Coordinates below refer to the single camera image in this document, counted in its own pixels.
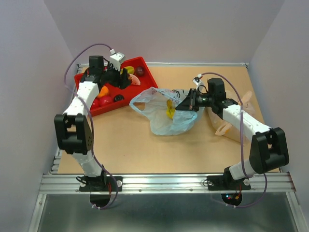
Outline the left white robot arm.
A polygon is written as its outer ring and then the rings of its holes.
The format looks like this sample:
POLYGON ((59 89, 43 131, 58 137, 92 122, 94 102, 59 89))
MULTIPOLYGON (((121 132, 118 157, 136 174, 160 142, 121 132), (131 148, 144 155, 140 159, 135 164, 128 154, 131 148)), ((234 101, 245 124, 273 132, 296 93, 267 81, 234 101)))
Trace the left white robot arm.
POLYGON ((71 104, 54 118, 58 147, 72 155, 84 172, 77 177, 83 191, 102 191, 108 186, 108 173, 94 155, 94 126, 88 118, 95 98, 106 84, 119 89, 131 85, 127 70, 120 69, 124 60, 122 53, 113 53, 108 61, 103 56, 90 56, 71 104))

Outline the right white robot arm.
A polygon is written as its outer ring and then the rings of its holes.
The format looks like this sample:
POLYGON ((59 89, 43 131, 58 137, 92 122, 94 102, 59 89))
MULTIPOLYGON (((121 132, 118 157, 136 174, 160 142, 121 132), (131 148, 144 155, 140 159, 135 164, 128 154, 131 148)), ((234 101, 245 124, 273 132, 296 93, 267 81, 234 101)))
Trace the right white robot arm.
POLYGON ((199 75, 193 79, 197 87, 189 90, 176 110, 197 112, 201 107, 210 108, 220 119, 237 128, 241 139, 251 141, 249 158, 227 167, 219 177, 226 188, 232 189, 239 184, 239 180, 265 174, 289 163, 286 136, 281 128, 271 128, 245 112, 242 100, 227 98, 227 79, 222 75, 216 74, 207 81, 208 90, 205 93, 199 90, 201 78, 199 75))

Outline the light blue plastic bag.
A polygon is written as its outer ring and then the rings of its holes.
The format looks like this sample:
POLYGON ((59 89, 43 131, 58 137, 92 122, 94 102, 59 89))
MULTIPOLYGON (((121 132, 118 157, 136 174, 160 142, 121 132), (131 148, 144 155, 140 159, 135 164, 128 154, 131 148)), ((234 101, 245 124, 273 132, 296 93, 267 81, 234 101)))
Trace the light blue plastic bag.
POLYGON ((189 91, 150 87, 129 103, 137 113, 150 121, 151 132, 160 136, 179 135, 190 130, 200 119, 201 111, 180 111, 176 107, 189 91))

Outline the yellow banana bunch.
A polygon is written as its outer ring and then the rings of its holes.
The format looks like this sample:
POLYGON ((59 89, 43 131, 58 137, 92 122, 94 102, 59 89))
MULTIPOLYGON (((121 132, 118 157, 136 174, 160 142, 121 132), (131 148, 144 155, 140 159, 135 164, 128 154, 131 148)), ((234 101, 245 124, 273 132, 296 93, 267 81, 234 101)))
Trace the yellow banana bunch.
POLYGON ((167 111, 166 114, 170 119, 173 119, 175 113, 175 107, 173 106, 172 100, 167 100, 167 111))

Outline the orange mango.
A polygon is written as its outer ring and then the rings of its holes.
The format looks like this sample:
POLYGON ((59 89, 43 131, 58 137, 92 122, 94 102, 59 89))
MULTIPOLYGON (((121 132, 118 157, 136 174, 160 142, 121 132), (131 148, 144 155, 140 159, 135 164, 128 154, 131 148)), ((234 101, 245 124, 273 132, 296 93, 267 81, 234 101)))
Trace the orange mango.
POLYGON ((99 94, 97 95, 97 98, 102 98, 104 96, 109 95, 109 89, 106 86, 103 86, 99 94))

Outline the red apple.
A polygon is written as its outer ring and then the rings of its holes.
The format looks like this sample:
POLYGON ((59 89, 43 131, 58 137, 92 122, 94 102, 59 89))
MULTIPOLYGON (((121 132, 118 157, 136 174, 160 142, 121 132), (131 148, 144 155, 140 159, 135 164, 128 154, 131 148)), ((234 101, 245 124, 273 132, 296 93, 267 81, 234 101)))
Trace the red apple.
POLYGON ((113 98, 109 95, 105 95, 99 99, 99 105, 101 107, 113 103, 113 98))

